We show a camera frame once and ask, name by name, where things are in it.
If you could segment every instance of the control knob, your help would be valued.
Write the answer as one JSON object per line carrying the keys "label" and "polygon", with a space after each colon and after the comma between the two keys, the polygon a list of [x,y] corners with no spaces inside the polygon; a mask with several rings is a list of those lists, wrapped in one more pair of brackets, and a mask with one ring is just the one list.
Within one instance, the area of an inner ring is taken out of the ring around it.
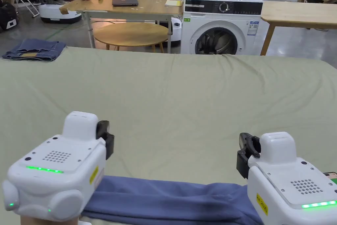
{"label": "control knob", "polygon": [[222,2],[220,5],[219,5],[219,11],[221,11],[222,13],[225,13],[226,11],[228,11],[228,4],[226,2]]}

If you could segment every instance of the bed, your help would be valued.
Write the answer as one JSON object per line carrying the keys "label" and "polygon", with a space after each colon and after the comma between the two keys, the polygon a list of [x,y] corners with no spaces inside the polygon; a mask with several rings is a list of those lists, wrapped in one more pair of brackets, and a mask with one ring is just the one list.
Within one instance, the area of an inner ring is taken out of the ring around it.
{"label": "bed", "polygon": [[336,170],[337,71],[323,61],[68,47],[54,62],[0,60],[0,76],[1,181],[74,110],[110,121],[107,175],[245,184],[239,134],[274,131],[289,132],[321,171]]}

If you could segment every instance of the washing machine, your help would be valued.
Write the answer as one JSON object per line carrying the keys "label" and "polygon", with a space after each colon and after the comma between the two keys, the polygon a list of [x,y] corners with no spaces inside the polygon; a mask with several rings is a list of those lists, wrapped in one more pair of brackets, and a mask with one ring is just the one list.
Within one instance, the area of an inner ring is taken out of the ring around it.
{"label": "washing machine", "polygon": [[262,0],[184,0],[181,54],[250,55]]}

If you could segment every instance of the green led light strip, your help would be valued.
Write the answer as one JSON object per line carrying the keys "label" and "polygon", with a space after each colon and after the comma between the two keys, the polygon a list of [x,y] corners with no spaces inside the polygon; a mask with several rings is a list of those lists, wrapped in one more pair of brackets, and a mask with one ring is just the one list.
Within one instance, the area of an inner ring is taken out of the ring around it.
{"label": "green led light strip", "polygon": [[327,202],[320,202],[320,203],[312,203],[307,205],[302,205],[304,209],[307,208],[315,208],[315,207],[321,207],[321,206],[329,206],[329,205],[335,205],[337,203],[336,200],[333,201],[327,201]]}
{"label": "green led light strip", "polygon": [[32,170],[38,170],[38,171],[49,171],[49,172],[54,172],[54,173],[63,173],[63,171],[59,171],[59,170],[52,170],[52,169],[34,167],[34,166],[26,166],[26,168],[32,169]]}

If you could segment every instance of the gray floor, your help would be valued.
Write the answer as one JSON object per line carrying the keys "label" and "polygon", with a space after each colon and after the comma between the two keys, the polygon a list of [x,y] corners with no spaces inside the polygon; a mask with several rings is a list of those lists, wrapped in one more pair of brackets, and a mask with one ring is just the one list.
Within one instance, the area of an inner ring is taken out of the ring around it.
{"label": "gray floor", "polygon": [[[20,23],[17,27],[0,33],[0,55],[14,47],[18,41],[24,38],[63,41],[68,46],[90,47],[87,28],[83,20],[72,25],[57,25],[45,24],[39,18],[31,18],[25,9],[20,9],[19,15]],[[96,29],[104,25],[109,25],[109,23],[94,23],[93,27]],[[267,29],[268,24],[262,21],[258,28],[254,48],[251,49],[252,55],[259,55]],[[324,32],[315,29],[277,27],[267,55],[321,59],[337,68],[337,59],[335,57],[337,52],[336,41],[336,30]],[[105,45],[100,42],[96,42],[96,47],[105,49]],[[121,50],[152,51],[151,47],[121,48]],[[172,53],[179,52],[179,47],[172,49]]]}

